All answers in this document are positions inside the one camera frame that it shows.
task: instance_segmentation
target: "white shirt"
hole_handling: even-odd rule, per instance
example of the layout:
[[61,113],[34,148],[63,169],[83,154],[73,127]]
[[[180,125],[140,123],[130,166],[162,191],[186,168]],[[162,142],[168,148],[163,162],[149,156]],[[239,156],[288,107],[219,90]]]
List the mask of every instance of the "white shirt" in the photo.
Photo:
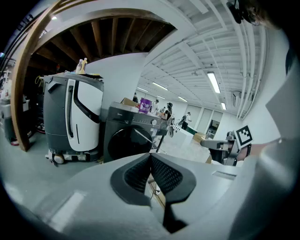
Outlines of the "white shirt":
[[186,119],[184,120],[186,123],[191,122],[191,116],[186,114]]
[[152,109],[151,109],[151,113],[156,113],[158,111],[158,103],[154,102],[152,104]]

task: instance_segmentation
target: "washing machine control knob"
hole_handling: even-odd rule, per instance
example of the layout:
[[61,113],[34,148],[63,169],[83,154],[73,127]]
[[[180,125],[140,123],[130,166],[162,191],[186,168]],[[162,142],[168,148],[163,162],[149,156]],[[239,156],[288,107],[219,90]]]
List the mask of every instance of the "washing machine control knob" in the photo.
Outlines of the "washing machine control knob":
[[151,124],[155,126],[156,125],[156,120],[155,119],[151,120]]

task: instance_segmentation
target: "yellow bottle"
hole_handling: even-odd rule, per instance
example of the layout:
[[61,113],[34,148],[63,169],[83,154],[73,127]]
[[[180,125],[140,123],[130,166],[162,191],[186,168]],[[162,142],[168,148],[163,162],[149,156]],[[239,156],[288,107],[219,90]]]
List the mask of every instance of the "yellow bottle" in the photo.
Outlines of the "yellow bottle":
[[82,61],[81,69],[79,71],[79,74],[85,74],[85,66],[88,64],[87,58],[84,58]]

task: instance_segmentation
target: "purple container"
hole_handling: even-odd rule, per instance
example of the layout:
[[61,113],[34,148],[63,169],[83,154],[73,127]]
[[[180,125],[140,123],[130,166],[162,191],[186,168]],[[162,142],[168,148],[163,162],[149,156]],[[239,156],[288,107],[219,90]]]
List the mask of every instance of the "purple container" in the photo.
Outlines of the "purple container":
[[150,100],[142,98],[139,112],[148,113],[151,106],[152,102]]

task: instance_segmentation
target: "bottle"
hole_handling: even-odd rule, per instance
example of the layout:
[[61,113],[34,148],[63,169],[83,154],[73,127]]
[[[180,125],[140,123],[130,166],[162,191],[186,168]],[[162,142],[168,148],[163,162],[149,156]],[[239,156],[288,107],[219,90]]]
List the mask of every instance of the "bottle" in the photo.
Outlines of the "bottle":
[[79,74],[82,64],[83,64],[83,60],[80,59],[78,65],[76,67],[76,70],[75,70],[76,74]]
[[84,58],[82,61],[81,69],[79,71],[79,74],[85,74],[85,66],[88,64],[87,58]]

